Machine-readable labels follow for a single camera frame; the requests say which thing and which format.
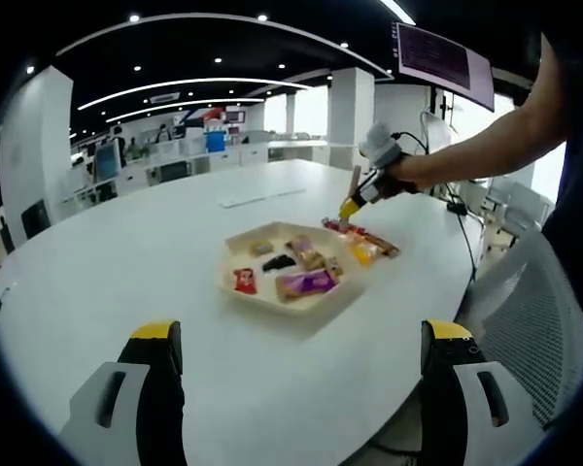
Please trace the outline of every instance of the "oval table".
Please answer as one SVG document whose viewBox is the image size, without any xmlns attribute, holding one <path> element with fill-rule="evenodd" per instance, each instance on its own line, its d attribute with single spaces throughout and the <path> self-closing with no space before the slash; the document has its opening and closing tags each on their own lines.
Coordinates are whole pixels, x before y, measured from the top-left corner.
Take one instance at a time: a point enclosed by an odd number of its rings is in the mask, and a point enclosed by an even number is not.
<svg viewBox="0 0 583 466">
<path fill-rule="evenodd" d="M 183 179 L 69 218 L 0 269 L 0 339 L 22 393 L 51 432 L 69 400 L 130 333 L 182 324 L 188 463 L 337 465 L 397 411 L 420 378 L 421 322 L 453 320 L 471 275 L 445 203 L 402 194 L 353 222 L 392 241 L 339 314 L 247 310 L 216 288 L 225 238 L 273 220 L 336 216 L 350 172 L 302 160 Z M 473 254 L 481 227 L 463 221 Z"/>
</svg>

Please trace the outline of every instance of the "floor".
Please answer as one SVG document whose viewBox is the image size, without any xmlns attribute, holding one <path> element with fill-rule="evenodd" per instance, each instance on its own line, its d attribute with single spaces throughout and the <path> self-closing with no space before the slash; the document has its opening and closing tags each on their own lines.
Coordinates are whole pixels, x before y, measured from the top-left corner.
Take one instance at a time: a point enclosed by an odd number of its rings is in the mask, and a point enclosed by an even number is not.
<svg viewBox="0 0 583 466">
<path fill-rule="evenodd" d="M 487 224 L 478 278 L 503 257 L 511 238 L 509 234 L 499 231 L 495 224 Z M 341 466 L 413 466 L 417 464 L 415 457 L 384 452 L 381 447 L 416 452 L 421 449 L 421 438 L 421 406 L 415 392 L 387 424 Z"/>
</svg>

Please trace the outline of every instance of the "wooden tray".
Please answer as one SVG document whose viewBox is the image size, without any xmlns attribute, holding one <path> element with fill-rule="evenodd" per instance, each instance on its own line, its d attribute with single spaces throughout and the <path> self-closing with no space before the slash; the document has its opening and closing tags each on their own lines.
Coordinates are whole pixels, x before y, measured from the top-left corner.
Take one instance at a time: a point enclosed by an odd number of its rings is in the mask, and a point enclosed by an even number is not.
<svg viewBox="0 0 583 466">
<path fill-rule="evenodd" d="M 298 264 L 282 270 L 271 270 L 263 273 L 262 264 L 271 258 L 287 254 L 296 259 L 292 251 L 285 247 L 285 243 L 296 235 L 307 235 L 316 250 L 324 257 L 336 257 L 343 268 L 343 275 L 339 277 L 339 284 L 327 293 L 314 294 L 298 298 L 294 301 L 283 302 L 277 295 L 275 279 L 282 275 L 304 272 Z M 250 245 L 259 241 L 269 241 L 274 250 L 259 257 L 250 253 Z M 251 295 L 236 291 L 233 270 L 250 267 L 255 272 L 257 294 Z M 240 235 L 228 238 L 225 241 L 225 251 L 220 277 L 220 288 L 244 301 L 274 312 L 293 316 L 304 316 L 329 305 L 346 306 L 354 301 L 364 291 L 364 270 L 359 262 L 350 253 L 347 245 L 339 238 L 339 234 L 324 228 L 301 226 L 291 223 L 273 222 Z"/>
</svg>

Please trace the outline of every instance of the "ceiling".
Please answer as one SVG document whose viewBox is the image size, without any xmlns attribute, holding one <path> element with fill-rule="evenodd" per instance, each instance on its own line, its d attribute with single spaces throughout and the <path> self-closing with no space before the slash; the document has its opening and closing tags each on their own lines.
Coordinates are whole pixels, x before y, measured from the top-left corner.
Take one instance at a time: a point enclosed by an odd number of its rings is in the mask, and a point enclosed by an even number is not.
<svg viewBox="0 0 583 466">
<path fill-rule="evenodd" d="M 141 18 L 176 13 L 214 13 L 255 18 L 315 34 L 335 44 L 347 42 L 349 50 L 383 69 L 395 68 L 390 39 L 396 17 L 378 0 L 244 0 L 233 5 L 196 2 L 117 1 L 103 9 L 90 3 L 75 6 L 51 25 L 51 34 L 31 44 L 41 66 L 52 64 L 74 81 L 72 142 L 110 126 L 106 119 L 149 108 L 144 99 L 180 92 L 180 101 L 235 98 L 263 87 L 255 83 L 182 84 L 140 91 L 78 111 L 92 100 L 137 86 L 197 78 L 257 78 L 281 81 L 318 69 L 359 66 L 376 78 L 385 74 L 344 50 L 289 31 L 219 18 L 173 18 L 136 24 L 90 39 L 60 56 L 56 52 L 96 31 L 127 22 L 130 14 Z M 511 24 L 512 12 L 500 1 L 399 0 L 417 25 L 444 35 L 488 56 L 493 66 L 530 77 L 527 60 L 528 32 Z M 511 31 L 504 34 L 506 26 Z M 216 57 L 223 59 L 217 64 Z M 135 66 L 142 69 L 134 71 Z M 326 75 L 308 84 L 327 83 Z M 274 90 L 292 91 L 288 87 Z M 256 97 L 266 97 L 265 93 Z"/>
</svg>

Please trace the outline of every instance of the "person's arm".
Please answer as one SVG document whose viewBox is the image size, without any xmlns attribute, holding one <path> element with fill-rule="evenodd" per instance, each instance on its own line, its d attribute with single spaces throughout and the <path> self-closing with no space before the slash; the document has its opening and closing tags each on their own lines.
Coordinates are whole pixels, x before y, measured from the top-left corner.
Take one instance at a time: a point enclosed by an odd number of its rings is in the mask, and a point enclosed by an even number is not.
<svg viewBox="0 0 583 466">
<path fill-rule="evenodd" d="M 525 104 L 477 136 L 430 156 L 405 158 L 390 173 L 421 190 L 439 183 L 487 178 L 529 165 L 564 141 L 566 100 L 553 49 L 542 36 L 542 59 Z"/>
</svg>

